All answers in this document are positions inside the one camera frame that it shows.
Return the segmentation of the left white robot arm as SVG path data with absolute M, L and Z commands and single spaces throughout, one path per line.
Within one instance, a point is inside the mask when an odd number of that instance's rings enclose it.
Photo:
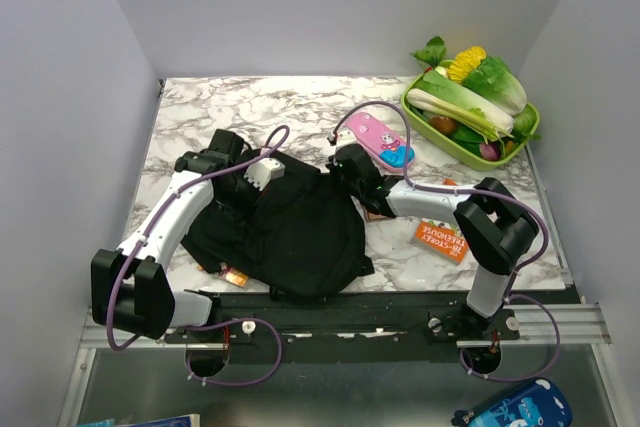
M 106 328 L 107 341 L 122 351 L 140 337 L 158 339 L 170 328 L 187 327 L 201 342 L 214 340 L 222 327 L 213 299 L 192 291 L 174 291 L 167 267 L 196 217 L 214 200 L 215 179 L 239 172 L 251 187 L 263 190 L 281 164 L 261 150 L 236 164 L 228 152 L 189 152 L 160 201 L 134 233 L 114 250 L 101 249 L 91 261 L 93 320 Z

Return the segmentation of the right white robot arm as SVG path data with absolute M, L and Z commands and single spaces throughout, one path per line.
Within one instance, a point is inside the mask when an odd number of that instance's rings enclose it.
M 459 314 L 461 333 L 474 339 L 496 327 L 522 257 L 544 221 L 497 179 L 472 187 L 418 185 L 405 175 L 383 175 L 359 144 L 337 147 L 327 168 L 332 179 L 369 212 L 388 218 L 415 217 L 455 224 L 478 268 Z

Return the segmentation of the black student backpack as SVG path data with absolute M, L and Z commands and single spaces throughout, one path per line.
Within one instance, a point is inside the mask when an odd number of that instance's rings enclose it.
M 363 219 L 351 197 L 327 173 L 288 156 L 253 207 L 214 200 L 191 224 L 181 244 L 207 271 L 222 263 L 298 299 L 333 296 L 374 267 L 365 253 Z

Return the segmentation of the brown leather wallet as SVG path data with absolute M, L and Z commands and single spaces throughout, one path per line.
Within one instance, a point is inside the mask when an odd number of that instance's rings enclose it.
M 389 220 L 389 217 L 385 216 L 385 215 L 381 215 L 381 214 L 374 214 L 372 212 L 369 212 L 368 210 L 364 210 L 364 218 L 368 221 L 368 222 L 374 222 L 374 221 L 382 221 L 382 220 Z

